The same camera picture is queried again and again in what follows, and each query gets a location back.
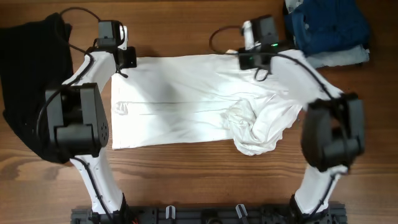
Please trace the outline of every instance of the black cloth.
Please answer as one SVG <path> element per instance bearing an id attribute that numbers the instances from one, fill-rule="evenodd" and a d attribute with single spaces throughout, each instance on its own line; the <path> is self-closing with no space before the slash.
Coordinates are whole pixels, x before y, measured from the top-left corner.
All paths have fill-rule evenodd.
<path id="1" fill-rule="evenodd" d="M 3 116 L 24 144 L 42 159 L 65 163 L 49 144 L 47 116 L 35 136 L 37 116 L 45 102 L 45 90 L 55 88 L 73 75 L 69 46 L 72 27 L 58 13 L 39 22 L 0 29 L 0 77 L 5 110 Z"/>

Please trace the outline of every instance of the white fabric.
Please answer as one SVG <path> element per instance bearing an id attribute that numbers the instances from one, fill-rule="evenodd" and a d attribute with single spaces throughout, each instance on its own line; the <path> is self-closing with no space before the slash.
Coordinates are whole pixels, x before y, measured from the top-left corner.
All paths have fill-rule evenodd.
<path id="1" fill-rule="evenodd" d="M 246 155 L 275 149 L 301 106 L 229 55 L 139 58 L 112 77 L 113 149 L 234 139 Z"/>

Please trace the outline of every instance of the wood grain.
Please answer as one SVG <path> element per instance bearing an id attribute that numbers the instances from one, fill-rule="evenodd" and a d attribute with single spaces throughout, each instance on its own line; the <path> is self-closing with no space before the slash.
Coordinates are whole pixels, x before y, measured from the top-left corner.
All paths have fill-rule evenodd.
<path id="1" fill-rule="evenodd" d="M 273 14 L 283 38 L 282 1 L 129 1 L 78 3 L 103 19 L 122 21 L 129 44 L 140 56 L 208 54 L 208 37 L 217 28 Z M 75 3 L 61 0 L 0 1 L 0 27 L 44 19 Z M 397 1 L 358 1 L 373 29 L 371 61 L 363 67 L 321 69 L 344 91 L 364 100 L 366 153 L 339 182 L 332 200 L 343 202 L 350 223 L 396 223 L 398 219 L 398 20 Z M 90 16 L 71 12 L 71 43 L 86 48 L 96 37 Z M 220 34 L 221 49 L 241 46 L 235 32 Z M 72 51 L 75 69 L 82 55 Z M 110 82 L 102 97 L 110 121 Z M 305 169 L 300 152 L 302 121 L 285 130 L 277 149 L 248 157 L 232 141 L 170 144 L 112 151 L 115 178 L 131 205 L 234 205 L 285 203 L 299 187 Z M 0 118 L 0 223 L 68 223 L 70 210 L 89 206 L 78 172 L 41 161 Z"/>

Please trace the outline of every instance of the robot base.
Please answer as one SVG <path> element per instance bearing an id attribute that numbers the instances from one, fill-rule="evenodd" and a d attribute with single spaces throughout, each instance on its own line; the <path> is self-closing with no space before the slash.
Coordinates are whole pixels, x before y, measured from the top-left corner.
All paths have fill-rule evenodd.
<path id="1" fill-rule="evenodd" d="M 235 207 L 176 208 L 175 219 L 166 219 L 166 209 L 157 207 L 130 207 L 138 224 L 241 224 Z M 289 205 L 264 205 L 246 208 L 248 224 L 291 224 Z M 90 209 L 74 209 L 71 224 L 93 224 Z M 347 224 L 345 205 L 330 204 L 323 218 L 308 224 Z"/>

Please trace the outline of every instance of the folded black clothing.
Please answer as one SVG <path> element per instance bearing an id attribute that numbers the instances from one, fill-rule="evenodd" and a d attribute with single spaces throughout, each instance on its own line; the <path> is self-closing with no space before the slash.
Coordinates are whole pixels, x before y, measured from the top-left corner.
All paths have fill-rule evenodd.
<path id="1" fill-rule="evenodd" d="M 57 37 L 55 29 L 65 42 Z M 65 44 L 71 30 L 58 13 L 43 21 L 0 29 L 3 116 L 29 149 L 44 160 L 57 163 L 66 161 L 49 144 L 47 116 L 40 125 L 42 142 L 35 136 L 35 127 L 45 103 L 45 90 L 60 86 L 73 75 L 70 49 Z"/>

